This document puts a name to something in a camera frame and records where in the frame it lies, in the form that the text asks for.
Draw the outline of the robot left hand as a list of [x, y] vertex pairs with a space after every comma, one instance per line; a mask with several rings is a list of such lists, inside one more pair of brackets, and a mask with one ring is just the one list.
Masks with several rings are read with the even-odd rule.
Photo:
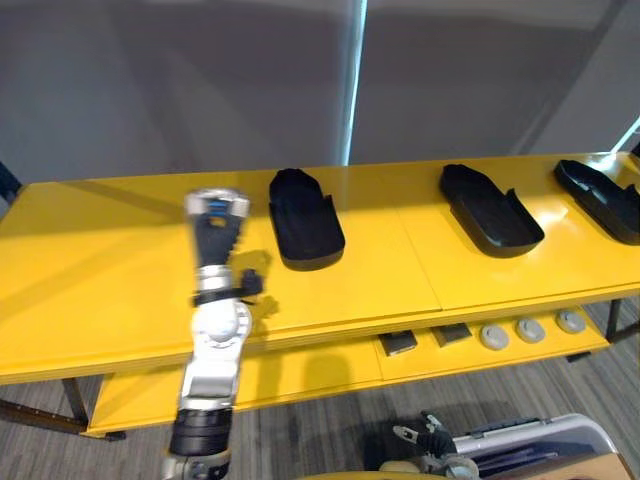
[[248, 217], [250, 201], [235, 189], [202, 188], [185, 197], [185, 211], [193, 234], [198, 291], [231, 287], [229, 258]]

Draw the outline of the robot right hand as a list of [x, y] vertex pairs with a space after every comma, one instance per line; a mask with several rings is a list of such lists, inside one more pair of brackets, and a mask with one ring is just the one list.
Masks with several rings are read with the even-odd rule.
[[401, 440], [419, 447], [426, 455], [440, 460], [458, 453], [453, 436], [434, 412], [422, 410], [419, 420], [392, 426]]

